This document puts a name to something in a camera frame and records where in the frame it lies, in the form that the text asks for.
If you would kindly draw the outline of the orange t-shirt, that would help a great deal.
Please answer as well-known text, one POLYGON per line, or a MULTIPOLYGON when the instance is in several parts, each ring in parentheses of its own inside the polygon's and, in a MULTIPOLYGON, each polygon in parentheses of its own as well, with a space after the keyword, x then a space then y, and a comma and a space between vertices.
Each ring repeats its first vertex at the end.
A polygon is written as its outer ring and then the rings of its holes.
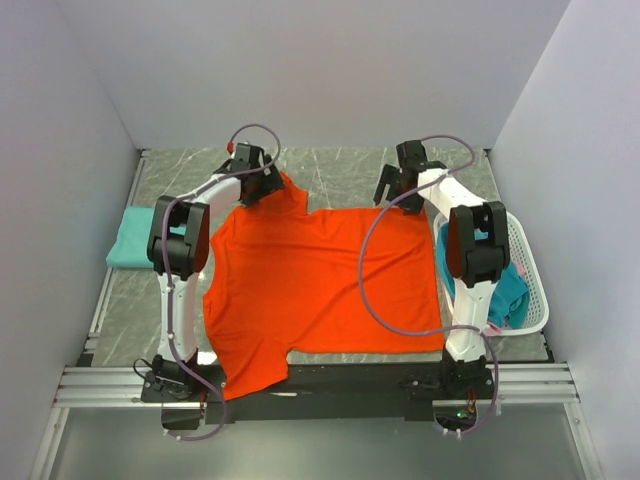
POLYGON ((443 347, 432 235, 399 209, 310 211, 287 182, 234 209, 210 240, 207 337, 232 400, 283 381, 291 351, 402 354, 443 347))

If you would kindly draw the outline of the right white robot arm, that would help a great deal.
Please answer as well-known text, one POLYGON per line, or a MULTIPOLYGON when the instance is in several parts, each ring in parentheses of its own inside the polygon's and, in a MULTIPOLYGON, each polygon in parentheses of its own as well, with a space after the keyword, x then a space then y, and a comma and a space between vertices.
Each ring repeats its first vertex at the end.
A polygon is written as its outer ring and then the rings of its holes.
POLYGON ((451 326, 441 360, 439 387, 460 399, 472 390, 494 385, 486 367, 486 340, 491 299, 510 264, 507 210, 472 193, 455 177, 455 168, 428 159, 423 141, 396 146, 398 165, 385 165, 374 203, 388 201, 407 213, 431 203, 447 221, 445 260, 454 280, 451 326))

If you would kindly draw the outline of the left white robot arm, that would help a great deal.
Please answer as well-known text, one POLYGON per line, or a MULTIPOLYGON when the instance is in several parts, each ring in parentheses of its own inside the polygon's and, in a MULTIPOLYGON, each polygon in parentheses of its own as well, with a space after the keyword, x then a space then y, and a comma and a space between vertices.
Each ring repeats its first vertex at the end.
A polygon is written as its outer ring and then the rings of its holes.
POLYGON ((203 184, 158 198, 147 242, 160 287, 162 326, 149 383, 179 402, 193 399, 205 387, 197 373, 195 298, 198 276, 209 258, 211 218, 236 202, 252 206, 284 187, 277 155, 248 143, 229 147, 229 158, 203 184))

